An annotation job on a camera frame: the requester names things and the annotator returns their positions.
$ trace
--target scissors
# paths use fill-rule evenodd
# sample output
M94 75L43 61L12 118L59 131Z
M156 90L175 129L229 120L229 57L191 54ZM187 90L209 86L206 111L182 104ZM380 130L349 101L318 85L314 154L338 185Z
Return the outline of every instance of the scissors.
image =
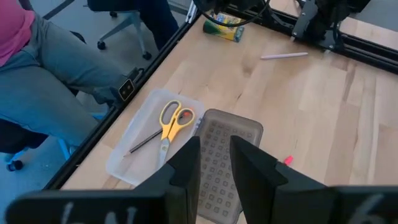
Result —
M190 125L195 119L194 112L189 108L182 108L181 102L172 100L166 104L160 113L159 122L162 127L162 137L160 144L160 154L158 169L160 169L166 160L167 151L169 150L170 143L173 141L177 133Z

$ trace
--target scissor blade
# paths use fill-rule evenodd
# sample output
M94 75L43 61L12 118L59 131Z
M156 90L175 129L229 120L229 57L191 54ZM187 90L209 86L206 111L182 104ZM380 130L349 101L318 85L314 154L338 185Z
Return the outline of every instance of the scissor blade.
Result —
M160 152L159 152L159 161L157 168L160 169L164 165L164 161L166 160L167 151L169 150L170 141L168 138L163 139L160 145Z

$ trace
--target leg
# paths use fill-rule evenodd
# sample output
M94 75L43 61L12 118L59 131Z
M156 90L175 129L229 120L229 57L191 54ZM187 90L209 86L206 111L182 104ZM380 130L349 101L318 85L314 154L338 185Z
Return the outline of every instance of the leg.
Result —
M139 0L141 20L154 35L159 50L178 30L167 0Z
M36 16L29 46L36 46L40 65L66 86L92 94L98 103L115 100L126 78L120 69L67 30Z
M96 126L96 120L50 72L38 66L4 68L0 68L0 96L5 96L0 103L0 118L74 146L79 146Z

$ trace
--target wooden tabletop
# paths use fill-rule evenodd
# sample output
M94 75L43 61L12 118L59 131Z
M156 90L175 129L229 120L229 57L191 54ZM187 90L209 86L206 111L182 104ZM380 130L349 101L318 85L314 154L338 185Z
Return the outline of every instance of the wooden tabletop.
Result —
M284 3L272 7L296 12L293 1ZM281 161L292 155L291 166L319 182L398 184L398 76L259 25L246 25L234 43L204 34L203 23L197 20L63 189L133 187L107 174L105 163L155 88L260 122L260 148ZM398 49L396 32L353 19L342 30ZM309 56L259 60L292 52Z

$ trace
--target cable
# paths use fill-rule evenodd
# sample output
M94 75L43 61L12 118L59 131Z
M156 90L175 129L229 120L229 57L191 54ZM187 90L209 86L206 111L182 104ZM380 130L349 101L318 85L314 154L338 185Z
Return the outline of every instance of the cable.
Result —
M257 19L257 18L267 9L267 7L269 6L269 2L270 2L271 0L267 0L267 1L265 2L264 8L261 9L261 11L260 11L256 16L254 16L253 18L251 18L251 19L249 19L249 20L246 20L246 21L244 21L244 22L240 22L240 23L237 23L237 24L226 24L226 23L224 23L224 22L220 22L220 21L215 20L213 17L209 16L206 12L203 11L203 9L201 9L201 8L199 7L199 4L197 4L196 1L197 1L197 0L193 0L193 2L195 3L195 5L196 5L198 11L199 11L200 13L202 13L202 14L203 14L208 20L210 20L211 22L214 22L214 23L217 24L217 25L225 26L225 27L239 27L239 26L243 26L243 25L245 25L245 24L248 24L248 23L250 23L250 22L253 22L255 19Z

